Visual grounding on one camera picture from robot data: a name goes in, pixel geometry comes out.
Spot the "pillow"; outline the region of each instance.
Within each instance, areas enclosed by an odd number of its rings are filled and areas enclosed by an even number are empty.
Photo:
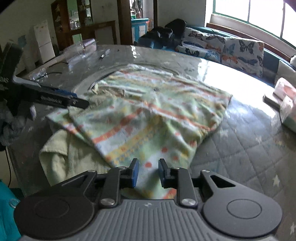
[[[274,79],[274,84],[277,83],[279,78],[286,79],[291,85],[296,87],[296,71],[293,70],[293,68],[287,64],[285,64],[283,61],[279,61],[279,67],[278,71],[276,73],[276,77]]]
[[[251,39],[227,38],[221,56],[221,63],[262,77],[264,43]]]
[[[207,50],[194,45],[185,44],[184,42],[182,42],[181,45],[178,45],[176,47],[176,51],[180,53],[192,55],[195,57],[205,58],[207,60],[211,60],[217,63],[221,62],[221,55],[218,52],[214,50]]]
[[[227,39],[227,37],[222,37],[220,35],[203,33],[193,28],[185,28],[183,40],[186,41],[189,38],[194,38],[197,41],[206,42],[207,49],[215,50],[218,53],[222,52],[225,45],[225,40]]]

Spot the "window sill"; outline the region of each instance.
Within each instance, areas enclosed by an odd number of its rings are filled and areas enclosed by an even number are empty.
[[[274,49],[282,52],[283,54],[285,54],[286,56],[288,56],[290,58],[292,56],[296,55],[296,50],[294,48],[292,48],[290,45],[286,44],[285,42],[281,41],[280,39],[276,38],[275,36],[265,32],[259,28],[256,28],[252,25],[249,25],[247,23],[244,23],[244,22],[241,22],[241,21],[229,18],[229,17],[225,17],[222,15],[218,15],[218,14],[211,15],[210,23],[221,25],[223,27],[239,31],[239,32],[244,33],[246,35],[252,36],[254,39],[259,39],[259,40],[267,43],[268,45],[270,45]]]

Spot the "sofa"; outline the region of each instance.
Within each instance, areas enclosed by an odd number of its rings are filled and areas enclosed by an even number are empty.
[[[216,35],[216,36],[224,37],[225,39],[233,39],[233,38],[242,39],[242,38],[239,38],[238,36],[235,36],[235,35],[223,32],[223,31],[215,30],[215,29],[212,29],[212,28],[208,28],[208,27],[199,27],[199,26],[189,26],[189,25],[187,25],[186,29],[188,29],[188,28],[191,28],[193,30],[197,30],[197,32],[202,32],[206,36],[209,36],[209,35],[213,34],[213,35]],[[259,42],[259,41],[247,40],[247,39],[244,39],[244,41]],[[163,49],[163,50],[168,50],[168,51],[176,51],[177,50],[178,52],[182,52],[182,49],[185,49],[185,48],[181,48],[180,45],[184,46],[184,42],[182,42],[183,44],[180,44],[180,41],[175,41],[175,42],[177,44],[170,45],[170,46],[163,46],[163,44],[158,43],[155,39],[148,39],[148,38],[145,38],[145,37],[141,37],[141,38],[139,38],[139,40],[137,42],[137,45],[144,46],[144,47],[150,47],[150,48],[154,48],[154,49]],[[199,50],[200,50],[200,48],[206,48],[205,46],[202,46],[202,42],[198,42],[198,44],[196,46],[198,46]],[[198,51],[199,56],[194,55],[195,51],[191,50],[191,51],[187,51],[187,52],[188,53],[186,53],[186,54],[190,54],[190,55],[193,55],[193,56],[196,56],[196,57],[205,58],[205,54],[204,55],[201,54],[201,51]],[[215,62],[219,62],[221,64],[225,63],[225,61],[223,61],[222,58],[221,58],[221,61],[217,61],[213,57],[213,53],[211,53],[211,56],[212,56],[212,58],[207,57],[206,59],[211,60],[211,61],[215,61]],[[292,66],[289,62],[287,62],[286,60],[284,60],[280,56],[274,54],[273,52],[267,50],[266,48],[263,48],[262,60],[260,60],[260,61],[258,60],[258,64],[262,65],[262,69],[263,69],[262,73],[258,72],[257,74],[255,74],[255,73],[253,73],[252,71],[249,71],[249,70],[243,71],[243,70],[238,69],[238,68],[236,68],[236,69],[241,70],[243,72],[246,72],[247,74],[259,79],[260,81],[262,81],[262,82],[264,82],[264,83],[266,83],[266,84],[268,84],[268,85],[270,85],[272,87],[275,86],[276,81],[280,77],[284,77],[284,76],[278,75],[279,65],[281,65],[281,66],[284,65],[286,68],[289,68],[291,71],[296,71],[296,68],[294,66]]]

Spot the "teal fabric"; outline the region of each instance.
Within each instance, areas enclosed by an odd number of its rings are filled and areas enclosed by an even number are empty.
[[[17,241],[20,233],[13,219],[14,209],[9,205],[9,200],[16,198],[9,188],[0,181],[0,240]]]

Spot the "floor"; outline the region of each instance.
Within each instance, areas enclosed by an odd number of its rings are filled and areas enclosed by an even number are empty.
[[[10,168],[11,168],[11,183],[10,188],[18,188],[17,179],[15,177],[15,172],[13,171],[11,161],[9,159]],[[7,158],[5,151],[0,152],[0,179],[2,179],[2,182],[4,182],[6,185],[9,183],[9,167],[7,163]]]

